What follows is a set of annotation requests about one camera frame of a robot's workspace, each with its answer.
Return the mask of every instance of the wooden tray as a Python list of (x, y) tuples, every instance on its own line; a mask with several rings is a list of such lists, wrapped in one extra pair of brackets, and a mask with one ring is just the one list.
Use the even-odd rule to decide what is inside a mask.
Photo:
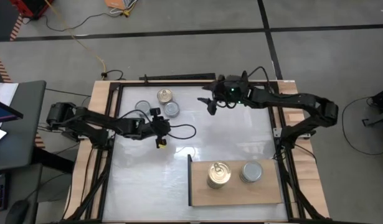
[(189, 205), (249, 205), (282, 203), (277, 171), (272, 159), (257, 160), (263, 167), (262, 178), (252, 184), (239, 177), (247, 161), (224, 161), (232, 169), (228, 183), (214, 190), (207, 185), (207, 171), (213, 162), (192, 162), (189, 156)]

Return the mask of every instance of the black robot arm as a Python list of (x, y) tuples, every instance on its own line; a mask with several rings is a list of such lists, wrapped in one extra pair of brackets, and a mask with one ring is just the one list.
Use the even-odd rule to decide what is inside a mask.
[(278, 106), (307, 111), (309, 118), (294, 126), (286, 126), (281, 131), (281, 144), (289, 148), (295, 146), (296, 139), (302, 134), (313, 132), (319, 126), (333, 126), (338, 120), (338, 106), (332, 101), (308, 93), (276, 94), (271, 90), (260, 89), (248, 82), (245, 71), (241, 77), (230, 75), (225, 78), (221, 75), (218, 80), (204, 86), (203, 89), (212, 92), (212, 100), (198, 100), (208, 105), (207, 109), (211, 115), (215, 115), (217, 106), (232, 109), (237, 104), (256, 109)]
[(108, 130), (133, 140), (157, 136), (156, 147), (165, 146), (166, 140), (163, 137), (171, 131), (169, 120), (158, 116), (161, 113), (159, 108), (151, 109), (150, 113), (153, 119), (146, 123), (143, 118), (117, 119), (84, 107), (76, 107), (73, 103), (56, 103), (51, 106), (46, 122), (51, 130), (70, 129), (70, 135), (74, 139), (78, 139), (79, 136), (88, 137), (97, 149), (107, 150), (113, 146)]

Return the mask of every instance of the yellow clip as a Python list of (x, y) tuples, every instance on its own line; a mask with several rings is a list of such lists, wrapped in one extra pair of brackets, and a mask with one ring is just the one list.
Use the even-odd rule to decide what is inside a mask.
[(133, 10), (133, 8), (135, 7), (136, 4), (137, 4), (137, 1), (129, 9), (125, 9), (123, 11), (123, 15), (125, 15), (126, 17), (129, 17), (130, 16), (130, 12)]

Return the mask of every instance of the gray floor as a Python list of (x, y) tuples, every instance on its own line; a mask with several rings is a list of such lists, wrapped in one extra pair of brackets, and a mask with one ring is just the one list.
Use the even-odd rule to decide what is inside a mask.
[[(76, 34), (150, 32), (168, 30), (262, 27), (257, 2), (141, 0), (130, 18), (98, 17), (75, 30)], [(271, 0), (264, 1), (272, 27), (338, 26), (383, 23), (383, 1)], [(70, 26), (89, 15), (108, 12), (102, 1), (56, 1)], [(58, 20), (47, 12), (51, 26)], [(67, 35), (47, 30), (44, 22), (22, 26), (19, 36)], [(274, 33), (273, 39), (284, 79), (296, 80), (300, 92), (334, 100), (343, 109), (353, 99), (383, 90), (383, 29)], [(215, 72), (241, 74), (263, 65), (272, 79), (263, 33), (212, 34), (170, 37), (132, 37), (84, 41), (106, 62), (121, 69), (125, 78), (147, 75)], [(59, 90), (90, 94), (100, 79), (100, 63), (72, 40), (0, 43), (0, 57), (15, 82), (46, 80)], [(41, 122), (57, 101), (80, 104), (82, 97), (46, 92)], [(346, 133), (359, 149), (383, 150), (383, 130), (362, 127), (361, 119), (376, 112), (364, 101), (352, 105), (345, 116)], [(48, 150), (72, 143), (61, 136), (41, 133)], [(318, 129), (312, 138), (330, 215), (335, 220), (383, 223), (383, 155), (365, 156), (343, 138), (341, 122)], [(67, 155), (73, 158), (76, 152)], [(46, 170), (44, 177), (55, 175)], [(48, 185), (41, 200), (65, 197), (69, 180)], [(58, 220), (64, 199), (43, 202), (37, 222)]]

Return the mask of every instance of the red equipment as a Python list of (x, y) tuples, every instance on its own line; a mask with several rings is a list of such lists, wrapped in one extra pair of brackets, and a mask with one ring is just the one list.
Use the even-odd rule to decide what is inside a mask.
[(17, 8), (22, 17), (30, 19), (40, 18), (49, 5), (44, 0), (10, 0), (11, 4)]

